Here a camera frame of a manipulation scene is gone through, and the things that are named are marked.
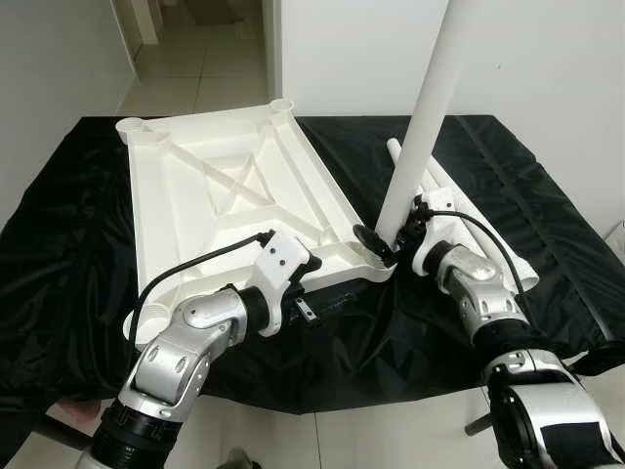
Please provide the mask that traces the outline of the silver robot left leg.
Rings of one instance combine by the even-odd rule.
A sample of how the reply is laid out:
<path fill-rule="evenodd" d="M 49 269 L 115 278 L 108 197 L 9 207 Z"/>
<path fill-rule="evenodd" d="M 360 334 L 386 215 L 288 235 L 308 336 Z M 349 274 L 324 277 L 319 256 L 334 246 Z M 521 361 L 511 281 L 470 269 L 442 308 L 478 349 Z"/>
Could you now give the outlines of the silver robot left leg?
<path fill-rule="evenodd" d="M 215 469 L 262 469 L 255 463 L 246 451 L 241 448 L 233 448 L 228 452 L 227 459 Z"/>

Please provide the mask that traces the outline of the white plastic table top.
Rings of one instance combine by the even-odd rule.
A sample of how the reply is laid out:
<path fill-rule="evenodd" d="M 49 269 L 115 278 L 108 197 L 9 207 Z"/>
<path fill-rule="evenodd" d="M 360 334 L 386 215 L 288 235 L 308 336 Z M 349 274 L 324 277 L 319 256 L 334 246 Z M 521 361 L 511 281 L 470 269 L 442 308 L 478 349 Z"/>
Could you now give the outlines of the white plastic table top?
<path fill-rule="evenodd" d="M 179 303 L 249 277 L 257 233 L 294 235 L 321 260 L 308 291 L 392 276 L 353 233 L 350 205 L 293 116 L 290 100 L 266 106 L 117 122 L 129 152 L 137 278 L 146 295 L 139 345 L 169 325 Z"/>

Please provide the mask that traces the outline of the black tablecloth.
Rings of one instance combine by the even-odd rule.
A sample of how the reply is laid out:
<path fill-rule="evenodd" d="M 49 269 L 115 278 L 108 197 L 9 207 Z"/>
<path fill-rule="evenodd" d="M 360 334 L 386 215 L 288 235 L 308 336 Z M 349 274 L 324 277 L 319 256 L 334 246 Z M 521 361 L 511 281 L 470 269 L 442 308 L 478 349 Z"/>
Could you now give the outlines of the black tablecloth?
<path fill-rule="evenodd" d="M 0 411 L 113 397 L 128 374 L 120 319 L 140 285 L 128 156 L 112 117 L 63 137 L 0 228 Z M 625 274 L 519 137 L 487 115 L 443 121 L 434 156 L 539 276 L 528 316 L 559 356 L 624 362 Z M 478 386 L 454 305 L 401 270 L 308 295 L 321 321 L 249 338 L 210 367 L 205 395 L 303 414 L 420 401 Z"/>

